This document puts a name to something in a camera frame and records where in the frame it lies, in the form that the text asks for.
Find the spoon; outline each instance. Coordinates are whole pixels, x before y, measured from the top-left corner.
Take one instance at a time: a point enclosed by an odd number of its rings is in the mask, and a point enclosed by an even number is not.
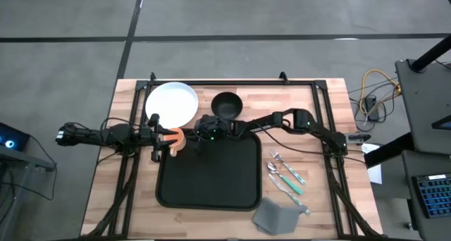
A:
[[[285,183],[287,183],[291,187],[291,189],[293,189],[297,194],[302,194],[301,189],[299,189],[295,184],[293,184],[287,177],[279,173],[279,171],[277,170],[277,166],[274,163],[268,162],[267,166],[270,173],[279,175],[279,177],[281,177],[283,181],[285,181]]]
[[[270,150],[270,153],[271,153],[271,156],[273,156],[273,158],[274,158],[275,160],[281,161],[282,164],[283,164],[283,165],[291,172],[291,174],[293,174],[293,175],[296,177],[296,179],[297,179],[301,184],[305,185],[305,180],[304,180],[304,178],[301,178],[301,176],[300,176],[299,174],[297,174],[297,172],[296,172],[295,170],[293,170],[293,169],[288,165],[288,163],[286,163],[286,162],[282,159],[282,157],[280,156],[280,154],[279,154],[276,150],[271,149],[271,150]]]

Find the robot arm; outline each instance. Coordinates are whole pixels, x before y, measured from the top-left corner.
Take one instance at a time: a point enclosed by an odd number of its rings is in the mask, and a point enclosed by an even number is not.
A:
[[[292,128],[283,123],[283,117],[292,114]],[[324,141],[332,154],[346,155],[346,136],[341,132],[331,132],[329,129],[318,124],[312,114],[305,109],[288,109],[286,111],[276,111],[249,122],[241,120],[222,120],[218,117],[203,116],[197,123],[196,131],[199,134],[207,134],[211,137],[208,140],[220,140],[226,135],[240,137],[245,132],[260,132],[263,129],[282,128],[293,135],[304,135],[309,133],[314,137]]]
[[[162,128],[158,120],[158,114],[153,114],[148,126],[139,127],[139,129],[134,129],[128,123],[121,123],[103,130],[79,128],[72,123],[66,123],[59,129],[56,143],[61,146],[89,144],[110,147],[125,155],[135,153],[139,147],[153,146],[152,161],[159,162],[159,150],[176,142],[176,140],[163,141],[159,135],[173,135],[176,132]]]

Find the wooden table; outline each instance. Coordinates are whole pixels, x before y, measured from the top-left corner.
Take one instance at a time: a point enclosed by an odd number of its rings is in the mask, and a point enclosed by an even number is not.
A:
[[[355,132],[356,127],[345,81],[343,79],[326,80],[337,131],[343,133]],[[135,83],[136,80],[118,81],[111,105],[110,117],[129,119]],[[251,119],[268,115],[273,111],[284,111],[288,108],[306,109],[315,116],[311,88],[307,86],[193,86],[193,89],[199,98],[199,110],[192,121],[186,125],[187,128],[192,128],[194,122],[202,114],[211,114],[211,100],[215,95],[223,91],[235,92],[242,98],[244,108],[238,117],[240,120],[250,121]],[[143,99],[144,95],[140,97],[138,115],[141,113]],[[320,95],[321,112],[323,119],[326,121],[327,117],[322,99],[323,97]],[[111,120],[109,125],[115,125],[117,122]],[[287,146],[322,152],[320,141],[311,135],[289,135],[281,129],[272,129],[269,132]],[[279,236],[260,233],[251,221],[254,211],[209,211],[162,207],[155,199],[155,184],[159,165],[150,160],[152,148],[145,148],[142,150],[140,159],[128,238],[309,239],[336,237],[323,157],[316,154],[293,152],[279,147],[269,136],[262,132],[258,133],[258,136],[262,144],[264,197],[268,197],[282,206],[294,205],[293,201],[286,194],[280,192],[267,176],[266,163],[273,160],[269,154],[269,149],[279,151],[285,161],[307,182],[302,187],[304,194],[298,198],[309,207],[311,216],[302,214],[299,217],[294,233]],[[349,148],[359,149],[358,146],[350,146]],[[100,158],[111,153],[113,153],[112,149],[102,149]],[[364,159],[359,153],[351,153],[348,157]],[[113,203],[121,162],[120,158],[120,156],[111,157],[97,166],[81,234],[87,234],[91,231]],[[281,165],[278,165],[278,167],[283,175],[295,181],[295,178],[286,168],[283,168]],[[371,227],[382,233],[381,222],[366,167],[362,163],[346,160],[345,172],[352,202]],[[345,208],[341,203],[340,214],[345,226],[345,233],[349,233]],[[117,230],[121,229],[122,215],[123,209],[119,213]]]

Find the blue keyboard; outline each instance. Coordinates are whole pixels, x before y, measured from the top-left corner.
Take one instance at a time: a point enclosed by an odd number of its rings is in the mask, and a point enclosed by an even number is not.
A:
[[[427,218],[451,216],[451,173],[412,178]]]

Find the concrete floor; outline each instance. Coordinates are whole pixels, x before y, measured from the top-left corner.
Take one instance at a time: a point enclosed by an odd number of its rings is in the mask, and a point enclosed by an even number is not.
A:
[[[126,36],[136,0],[0,0],[0,37]],[[448,0],[143,0],[136,35],[372,34],[451,32]],[[370,68],[395,77],[439,39],[134,43],[125,78],[345,78],[361,86]],[[106,117],[124,43],[0,44],[0,122],[33,134],[58,162],[55,200],[30,195],[15,240],[78,236],[98,147],[59,147],[66,121],[96,128]],[[450,61],[446,54],[442,61]],[[383,78],[371,75],[367,84]],[[389,88],[381,89],[382,97]],[[351,94],[358,98],[359,93]],[[386,143],[409,131],[401,98],[371,131]],[[29,150],[41,152],[31,144]],[[31,184],[51,192],[52,176]],[[404,230],[403,201],[377,199],[384,233]]]

